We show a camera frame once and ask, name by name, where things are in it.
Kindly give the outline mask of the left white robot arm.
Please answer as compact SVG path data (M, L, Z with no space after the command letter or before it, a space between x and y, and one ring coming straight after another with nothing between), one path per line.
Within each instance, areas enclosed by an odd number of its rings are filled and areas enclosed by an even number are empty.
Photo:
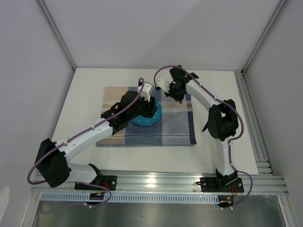
M120 102L105 111L87 129L64 140L43 140L34 164L43 177L41 182L54 188L66 181L74 181L90 189L98 189L103 180L101 171L93 164L79 165L71 160L92 144L125 129L134 118L152 118L157 110L155 97L145 99L136 91L128 91Z

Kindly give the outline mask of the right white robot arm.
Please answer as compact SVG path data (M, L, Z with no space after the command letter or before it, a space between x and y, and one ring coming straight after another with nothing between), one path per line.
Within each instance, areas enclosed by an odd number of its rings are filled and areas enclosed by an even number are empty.
M226 100L226 105L217 101L206 88L202 88L195 73L187 73L181 66L169 70L172 82L167 82L162 88L165 95L181 102L186 94L194 97L208 111L209 134L215 139L218 157L215 185L220 191L227 191L238 178L230 164L231 154L228 141L236 134L239 127L235 102Z

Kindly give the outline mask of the teal dotted plate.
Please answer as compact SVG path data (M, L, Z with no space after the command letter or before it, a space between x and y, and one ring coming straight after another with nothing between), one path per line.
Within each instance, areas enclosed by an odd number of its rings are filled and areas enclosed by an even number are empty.
M132 123L137 124L139 126L151 126L151 125L157 123L162 116L162 107L161 107L160 102L158 102L158 101L155 101L155 105L158 109L154 113L152 118L138 116L132 120Z

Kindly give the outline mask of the blue beige checked cloth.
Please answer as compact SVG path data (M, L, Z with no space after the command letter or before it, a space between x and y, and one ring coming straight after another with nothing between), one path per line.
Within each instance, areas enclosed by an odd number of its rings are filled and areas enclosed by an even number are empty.
M196 144L191 96L182 103L153 90L161 115L138 117L115 135L98 141L97 147L193 146Z

